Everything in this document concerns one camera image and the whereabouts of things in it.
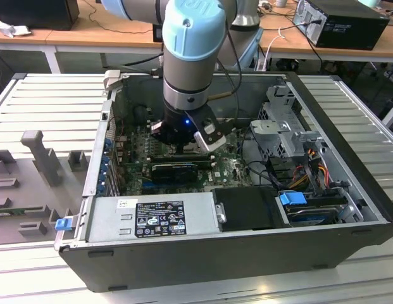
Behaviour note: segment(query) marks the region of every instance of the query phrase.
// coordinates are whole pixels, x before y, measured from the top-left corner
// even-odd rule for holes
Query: red wire
[[[303,166],[297,166],[296,167],[296,169],[295,169],[295,171],[293,171],[293,181],[295,181],[295,179],[296,179],[296,173],[297,173],[297,170],[299,170],[300,168],[303,168]]]

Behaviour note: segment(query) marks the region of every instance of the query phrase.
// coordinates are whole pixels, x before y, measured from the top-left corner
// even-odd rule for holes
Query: black box
[[[321,20],[299,30],[318,48],[372,50],[389,18],[356,0],[300,0],[294,24]]]
[[[30,29],[70,30],[78,18],[77,0],[0,0],[0,20]]]

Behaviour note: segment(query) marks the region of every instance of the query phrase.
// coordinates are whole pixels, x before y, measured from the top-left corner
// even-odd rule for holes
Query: sticker
[[[0,217],[10,217],[11,214],[8,212],[0,212]]]
[[[159,201],[135,204],[135,236],[154,238],[157,236],[179,236],[186,234],[183,201]]]
[[[117,208],[135,208],[137,202],[139,200],[137,198],[132,199],[118,199]]]

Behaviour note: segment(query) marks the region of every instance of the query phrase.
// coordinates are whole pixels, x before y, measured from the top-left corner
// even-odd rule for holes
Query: robotic arm
[[[219,124],[208,106],[209,86],[226,39],[227,25],[235,21],[232,26],[237,31],[250,30],[249,35],[257,36],[258,0],[102,0],[102,3],[116,16],[163,24],[165,113],[164,119],[152,126],[152,135],[163,143],[178,146],[194,138],[205,151],[224,144],[232,127]],[[237,56],[241,57],[246,45],[250,48],[251,38],[246,39],[244,33],[238,40],[241,48]]]

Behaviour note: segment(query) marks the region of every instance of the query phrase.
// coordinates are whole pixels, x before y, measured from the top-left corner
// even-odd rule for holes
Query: yellow wire
[[[299,180],[295,181],[292,185],[289,186],[289,188],[295,188],[296,186],[300,185],[302,182],[304,182],[308,178],[307,174],[304,177],[301,177]]]

